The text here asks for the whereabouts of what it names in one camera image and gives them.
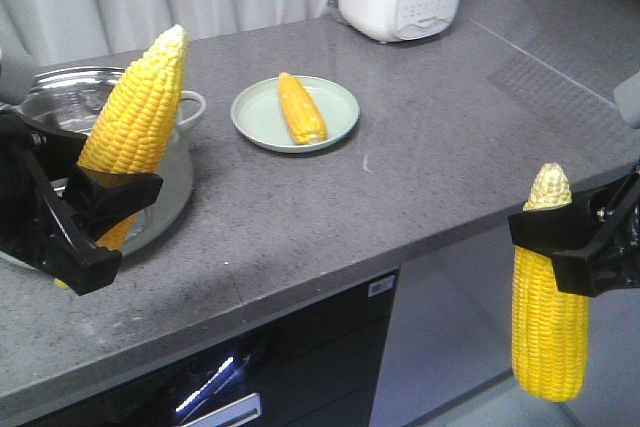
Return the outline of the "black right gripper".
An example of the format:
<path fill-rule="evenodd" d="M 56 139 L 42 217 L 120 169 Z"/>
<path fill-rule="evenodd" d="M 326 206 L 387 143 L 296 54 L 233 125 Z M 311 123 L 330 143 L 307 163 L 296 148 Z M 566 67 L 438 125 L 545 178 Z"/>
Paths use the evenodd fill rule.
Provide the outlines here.
<path fill-rule="evenodd" d="M 508 219 L 512 243 L 539 254 L 589 247 L 588 260 L 552 255 L 560 292 L 586 297 L 639 287 L 639 163 L 611 184 L 577 192 L 558 207 Z"/>

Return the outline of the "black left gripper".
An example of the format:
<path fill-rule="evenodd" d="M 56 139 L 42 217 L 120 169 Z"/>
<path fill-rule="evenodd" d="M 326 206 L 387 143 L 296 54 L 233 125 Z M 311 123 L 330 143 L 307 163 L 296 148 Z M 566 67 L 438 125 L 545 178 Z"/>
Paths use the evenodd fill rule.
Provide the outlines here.
<path fill-rule="evenodd" d="M 121 265 L 119 250 L 94 240 L 154 204 L 163 185 L 155 173 L 75 165 L 86 139 L 15 111 L 1 113 L 1 255 L 56 277 L 78 295 L 111 285 Z M 79 232 L 52 186 L 66 177 L 62 199 L 92 239 Z"/>

